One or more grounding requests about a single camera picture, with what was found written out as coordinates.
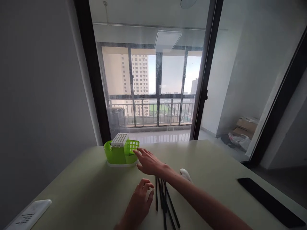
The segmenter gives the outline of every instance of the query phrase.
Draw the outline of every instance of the balcony railing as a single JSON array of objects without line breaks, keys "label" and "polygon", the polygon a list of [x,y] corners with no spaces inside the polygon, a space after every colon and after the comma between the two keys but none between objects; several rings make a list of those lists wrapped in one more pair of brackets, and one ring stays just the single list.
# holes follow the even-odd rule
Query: balcony railing
[{"label": "balcony railing", "polygon": [[159,115],[156,99],[135,99],[134,105],[131,101],[127,99],[110,99],[111,108],[124,109],[124,122],[126,127],[181,126],[192,124],[194,98],[183,99],[182,105],[181,99],[160,99]]}]

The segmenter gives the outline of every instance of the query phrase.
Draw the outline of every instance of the glass door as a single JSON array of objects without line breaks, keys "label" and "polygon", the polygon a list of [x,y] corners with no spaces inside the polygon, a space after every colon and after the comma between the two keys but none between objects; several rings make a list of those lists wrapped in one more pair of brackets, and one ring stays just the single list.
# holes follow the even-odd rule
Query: glass door
[{"label": "glass door", "polygon": [[190,139],[209,3],[89,1],[111,138]]},{"label": "glass door", "polygon": [[303,1],[224,0],[198,140],[250,160],[306,25]]}]

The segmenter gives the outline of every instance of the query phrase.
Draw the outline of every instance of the beige table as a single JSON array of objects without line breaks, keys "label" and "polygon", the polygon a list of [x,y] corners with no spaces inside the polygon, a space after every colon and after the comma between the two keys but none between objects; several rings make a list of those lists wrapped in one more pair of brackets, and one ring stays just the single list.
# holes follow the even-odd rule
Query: beige table
[{"label": "beige table", "polygon": [[[207,140],[142,147],[177,172],[180,168],[187,169],[196,186],[229,207],[253,229],[287,228],[241,187],[236,178],[252,178],[307,222],[307,210]],[[154,176],[144,175],[137,167],[108,167],[103,148],[90,148],[37,196],[35,200],[51,199],[52,204],[32,229],[113,229],[141,178],[155,181]],[[170,185],[169,192],[181,229],[210,229]],[[160,207],[156,212],[155,198],[140,229],[163,229],[163,214]]]}]

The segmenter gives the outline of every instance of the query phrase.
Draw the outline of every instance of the plastic bag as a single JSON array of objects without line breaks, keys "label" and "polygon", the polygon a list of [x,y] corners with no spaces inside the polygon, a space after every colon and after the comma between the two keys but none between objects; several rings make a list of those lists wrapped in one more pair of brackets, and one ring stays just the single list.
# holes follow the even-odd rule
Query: plastic bag
[{"label": "plastic bag", "polygon": [[234,136],[232,133],[228,133],[228,136],[232,144],[240,146],[239,142],[243,139],[243,137]]},{"label": "plastic bag", "polygon": [[239,145],[245,150],[247,151],[248,147],[249,147],[249,144],[251,142],[251,139],[246,136],[246,135],[241,135],[241,137],[243,137],[242,140],[239,141]]}]

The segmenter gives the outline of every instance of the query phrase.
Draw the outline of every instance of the sky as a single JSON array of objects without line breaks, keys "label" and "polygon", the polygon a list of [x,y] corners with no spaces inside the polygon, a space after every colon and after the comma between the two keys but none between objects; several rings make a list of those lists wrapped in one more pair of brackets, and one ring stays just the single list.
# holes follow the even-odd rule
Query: sky
[{"label": "sky", "polygon": [[[198,78],[201,57],[188,56],[184,92],[190,94],[192,81]],[[162,89],[161,93],[181,93],[183,56],[163,56],[162,59]],[[148,56],[148,92],[155,94],[156,91],[156,56]]]}]

